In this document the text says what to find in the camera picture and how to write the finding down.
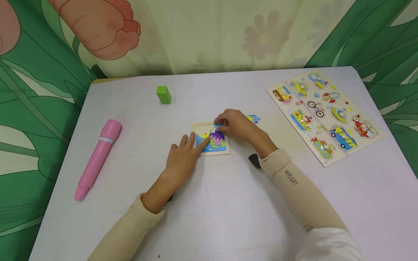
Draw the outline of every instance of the wooden peg puzzle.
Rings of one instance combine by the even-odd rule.
[[[385,137],[320,70],[294,77],[267,92],[325,167]]]

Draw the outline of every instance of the yellow car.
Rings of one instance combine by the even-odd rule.
[[[308,87],[303,82],[291,81],[290,86],[294,87],[298,92],[299,97],[305,98]]]

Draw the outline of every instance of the hand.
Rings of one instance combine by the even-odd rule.
[[[166,169],[161,174],[170,181],[175,190],[178,190],[189,179],[196,167],[197,158],[211,140],[211,137],[207,137],[197,148],[193,148],[196,134],[192,132],[189,140],[187,138],[187,135],[184,135],[178,146],[171,145]]]
[[[262,131],[239,110],[226,109],[214,123],[224,125],[218,127],[217,131],[250,143],[252,138]]]
[[[184,135],[178,146],[171,145],[166,169],[141,198],[142,204],[150,212],[160,212],[168,199],[189,179],[200,152],[208,145],[211,137],[207,137],[198,147],[193,148],[195,140],[196,134],[192,132],[189,139]]]
[[[218,127],[217,131],[250,143],[262,159],[278,150],[268,134],[239,110],[226,109],[214,120],[214,123],[224,125]]]

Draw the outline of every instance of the wrist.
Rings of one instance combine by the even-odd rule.
[[[277,146],[270,139],[268,134],[259,129],[250,139],[249,143],[258,152],[260,158],[264,159],[270,153],[278,150]]]
[[[148,211],[157,214],[163,209],[164,205],[175,192],[173,187],[170,186],[170,183],[160,175],[150,189],[142,196],[142,204]]]

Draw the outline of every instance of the green curtain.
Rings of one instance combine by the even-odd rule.
[[[91,82],[353,66],[414,173],[418,0],[0,0],[0,253],[27,260]]]

